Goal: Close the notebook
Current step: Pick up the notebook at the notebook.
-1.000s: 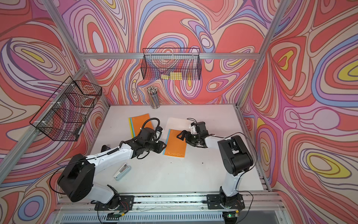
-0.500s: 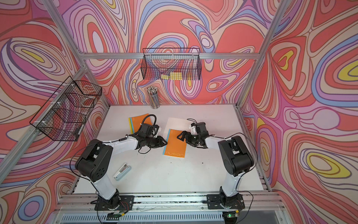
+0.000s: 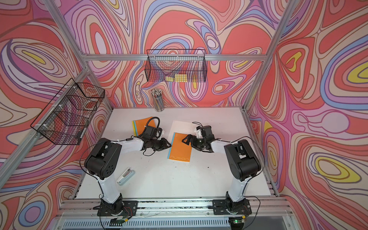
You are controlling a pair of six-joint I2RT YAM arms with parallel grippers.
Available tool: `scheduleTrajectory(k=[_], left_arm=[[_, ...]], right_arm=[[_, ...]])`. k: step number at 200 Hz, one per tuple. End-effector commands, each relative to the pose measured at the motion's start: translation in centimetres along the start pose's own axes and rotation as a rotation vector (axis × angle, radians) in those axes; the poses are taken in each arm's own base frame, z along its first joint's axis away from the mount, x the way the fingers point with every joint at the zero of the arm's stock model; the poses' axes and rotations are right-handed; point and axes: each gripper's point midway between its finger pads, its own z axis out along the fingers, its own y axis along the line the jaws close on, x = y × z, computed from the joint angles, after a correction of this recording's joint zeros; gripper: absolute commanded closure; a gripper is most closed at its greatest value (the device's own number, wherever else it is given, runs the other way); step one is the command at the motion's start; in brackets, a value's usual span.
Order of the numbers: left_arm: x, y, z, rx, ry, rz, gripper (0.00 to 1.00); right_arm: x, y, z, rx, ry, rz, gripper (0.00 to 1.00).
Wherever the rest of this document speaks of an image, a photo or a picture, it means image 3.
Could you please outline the remaining cream lined notebook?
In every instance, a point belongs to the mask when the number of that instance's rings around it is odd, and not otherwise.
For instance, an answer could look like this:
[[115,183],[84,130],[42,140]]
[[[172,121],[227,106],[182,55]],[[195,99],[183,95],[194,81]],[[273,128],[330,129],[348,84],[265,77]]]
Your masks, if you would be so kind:
[[173,134],[171,142],[172,147],[170,148],[168,154],[169,160],[187,163],[190,162],[192,148],[190,145],[182,142],[182,140],[185,140],[187,136],[187,134],[176,132]]

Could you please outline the orange cover notebook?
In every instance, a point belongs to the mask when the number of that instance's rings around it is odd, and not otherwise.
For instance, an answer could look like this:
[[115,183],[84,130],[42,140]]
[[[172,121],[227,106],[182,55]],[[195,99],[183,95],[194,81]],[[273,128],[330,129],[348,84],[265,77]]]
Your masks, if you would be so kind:
[[159,124],[158,120],[153,119],[153,117],[148,117],[148,118],[143,118],[143,119],[132,121],[134,136],[139,136],[140,134],[143,133],[148,121],[149,121],[149,126],[152,126],[152,127],[157,127],[157,125]]

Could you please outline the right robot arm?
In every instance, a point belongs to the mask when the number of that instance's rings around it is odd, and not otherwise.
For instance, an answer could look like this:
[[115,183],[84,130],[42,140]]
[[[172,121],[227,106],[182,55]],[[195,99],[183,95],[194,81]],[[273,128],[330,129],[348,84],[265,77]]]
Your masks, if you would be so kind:
[[224,153],[233,175],[225,198],[214,199],[209,209],[213,210],[214,215],[251,215],[252,210],[245,191],[250,181],[261,173],[262,166],[248,140],[217,139],[211,126],[198,126],[195,133],[185,136],[182,143],[201,152]]

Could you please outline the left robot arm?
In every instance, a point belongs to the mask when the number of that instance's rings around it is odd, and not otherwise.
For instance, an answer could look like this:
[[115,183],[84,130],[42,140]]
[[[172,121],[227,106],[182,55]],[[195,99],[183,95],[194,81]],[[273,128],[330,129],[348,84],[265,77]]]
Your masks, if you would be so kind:
[[88,174],[98,181],[103,204],[121,206],[122,196],[117,189],[114,175],[120,155],[133,151],[146,151],[147,149],[157,152],[171,146],[167,139],[157,136],[155,133],[148,134],[147,132],[125,140],[101,138],[85,160],[84,167]]

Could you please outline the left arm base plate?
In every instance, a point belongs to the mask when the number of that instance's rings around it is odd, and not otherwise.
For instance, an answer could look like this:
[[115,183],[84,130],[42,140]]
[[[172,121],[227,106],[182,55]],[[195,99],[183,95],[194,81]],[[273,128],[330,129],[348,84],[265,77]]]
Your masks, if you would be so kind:
[[138,201],[136,200],[117,200],[110,204],[101,200],[100,206],[95,207],[99,217],[126,216],[132,217],[137,213]]

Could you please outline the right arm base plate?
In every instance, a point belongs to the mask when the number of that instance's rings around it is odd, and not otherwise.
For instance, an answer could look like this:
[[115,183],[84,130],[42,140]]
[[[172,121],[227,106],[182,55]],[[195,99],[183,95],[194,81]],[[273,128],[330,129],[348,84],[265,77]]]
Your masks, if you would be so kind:
[[213,210],[214,215],[243,215],[247,217],[252,214],[250,202],[246,198],[238,202],[233,202],[229,198],[214,199],[209,209]]

